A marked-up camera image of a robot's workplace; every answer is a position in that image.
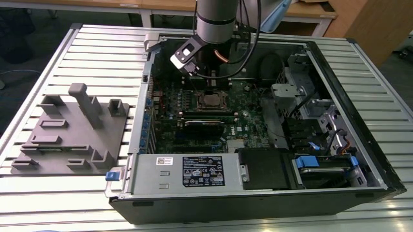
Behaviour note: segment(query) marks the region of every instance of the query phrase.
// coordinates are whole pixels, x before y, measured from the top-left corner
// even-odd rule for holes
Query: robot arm
[[[235,19],[243,24],[246,24],[244,22],[250,22],[248,24],[256,28],[256,37],[262,28],[264,32],[274,31],[290,2],[291,0],[198,0],[196,35],[186,41],[169,58],[180,72],[191,76],[198,75],[206,79],[230,78],[236,75],[251,57],[256,40],[254,40],[252,47],[238,71],[226,76],[216,77],[204,75],[210,72],[210,70],[206,71],[204,66],[208,62],[214,61],[210,58],[211,56],[200,58],[198,53],[202,51],[203,53],[218,54],[215,48],[232,37]],[[240,15],[248,15],[248,18],[242,18]]]

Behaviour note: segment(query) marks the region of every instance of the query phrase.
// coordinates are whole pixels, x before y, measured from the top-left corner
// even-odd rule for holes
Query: black front panel
[[[112,199],[109,204],[131,224],[188,223],[333,215],[386,194],[349,190],[255,197]]]

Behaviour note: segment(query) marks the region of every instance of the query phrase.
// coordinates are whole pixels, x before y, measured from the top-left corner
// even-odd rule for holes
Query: warning label
[[[222,156],[183,157],[183,186],[224,186]]]

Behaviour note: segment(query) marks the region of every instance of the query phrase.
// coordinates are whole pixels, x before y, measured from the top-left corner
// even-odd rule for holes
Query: blue tab
[[[119,181],[120,172],[107,172],[105,173],[105,181]]]
[[[144,147],[144,145],[147,144],[147,141],[144,141],[143,139],[140,140],[139,146]]]
[[[149,123],[148,123],[148,122],[144,122],[143,125],[141,125],[141,128],[143,128],[143,129],[148,129],[148,128],[149,128]]]
[[[319,167],[315,156],[300,156],[295,159],[298,168],[314,168]]]
[[[319,150],[321,147],[315,145],[315,143],[308,143],[315,150]]]
[[[152,100],[147,98],[147,106],[151,107],[152,106]]]
[[[358,161],[357,161],[355,156],[351,156],[350,161],[351,161],[353,167],[357,167],[358,166]]]
[[[147,133],[145,130],[143,130],[143,131],[140,132],[140,137],[141,137],[141,138],[145,138],[147,136],[148,136],[148,133]]]
[[[149,114],[148,114],[148,113],[144,113],[144,114],[143,114],[143,119],[144,119],[145,121],[149,120]]]

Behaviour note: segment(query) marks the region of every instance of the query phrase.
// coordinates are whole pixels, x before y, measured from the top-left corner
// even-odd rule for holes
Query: metal table
[[[112,210],[103,176],[13,177],[12,160],[41,115],[44,94],[63,94],[72,82],[88,85],[99,102],[109,98],[136,106],[148,32],[191,34],[191,30],[83,25],[67,33],[34,87],[0,140],[0,231],[337,231],[406,232],[413,228],[413,112],[357,44],[345,39],[262,35],[317,42],[358,112],[387,155],[407,192],[394,199],[359,205],[334,216],[131,225]],[[125,164],[133,110],[129,111],[117,165]],[[120,183],[112,186],[119,190]]]

